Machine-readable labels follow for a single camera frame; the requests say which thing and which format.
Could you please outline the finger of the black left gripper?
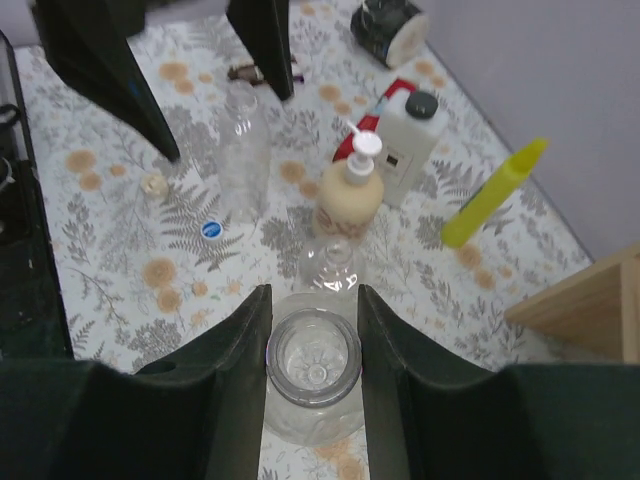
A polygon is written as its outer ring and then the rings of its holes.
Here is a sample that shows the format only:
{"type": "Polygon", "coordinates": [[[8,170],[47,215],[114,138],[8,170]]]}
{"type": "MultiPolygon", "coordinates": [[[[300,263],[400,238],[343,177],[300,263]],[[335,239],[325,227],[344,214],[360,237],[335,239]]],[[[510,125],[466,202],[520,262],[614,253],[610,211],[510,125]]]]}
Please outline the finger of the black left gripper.
{"type": "Polygon", "coordinates": [[[288,0],[231,0],[226,16],[277,97],[294,95],[288,0]]]}
{"type": "Polygon", "coordinates": [[[46,60],[78,94],[123,121],[169,162],[179,147],[129,47],[162,1],[35,1],[46,60]]]}

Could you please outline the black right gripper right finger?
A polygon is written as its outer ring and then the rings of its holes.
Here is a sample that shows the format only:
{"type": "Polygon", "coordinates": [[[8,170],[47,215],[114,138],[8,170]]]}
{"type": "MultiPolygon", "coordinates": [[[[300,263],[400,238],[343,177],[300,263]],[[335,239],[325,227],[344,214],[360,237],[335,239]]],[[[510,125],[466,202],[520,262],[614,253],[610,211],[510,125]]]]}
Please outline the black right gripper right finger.
{"type": "Polygon", "coordinates": [[[358,291],[374,479],[635,479],[639,370],[616,364],[480,368],[358,291]]]}

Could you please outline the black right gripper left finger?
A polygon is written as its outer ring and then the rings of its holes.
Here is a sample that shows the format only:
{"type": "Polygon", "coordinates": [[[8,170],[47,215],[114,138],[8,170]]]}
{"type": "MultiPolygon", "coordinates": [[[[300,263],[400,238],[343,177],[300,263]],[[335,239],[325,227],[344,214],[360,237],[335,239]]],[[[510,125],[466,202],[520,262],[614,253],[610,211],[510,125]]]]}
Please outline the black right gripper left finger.
{"type": "Polygon", "coordinates": [[[96,361],[1,364],[5,479],[253,479],[272,290],[134,374],[96,361]]]}

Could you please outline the clear plastic bottle large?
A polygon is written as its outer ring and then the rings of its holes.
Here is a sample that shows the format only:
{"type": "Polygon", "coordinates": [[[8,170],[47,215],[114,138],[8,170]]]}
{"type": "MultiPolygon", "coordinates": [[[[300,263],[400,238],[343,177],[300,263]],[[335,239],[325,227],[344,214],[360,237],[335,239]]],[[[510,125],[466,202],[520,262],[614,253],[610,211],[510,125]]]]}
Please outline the clear plastic bottle large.
{"type": "Polygon", "coordinates": [[[266,347],[265,428],[323,447],[364,424],[356,296],[308,292],[273,305],[266,347]]]}

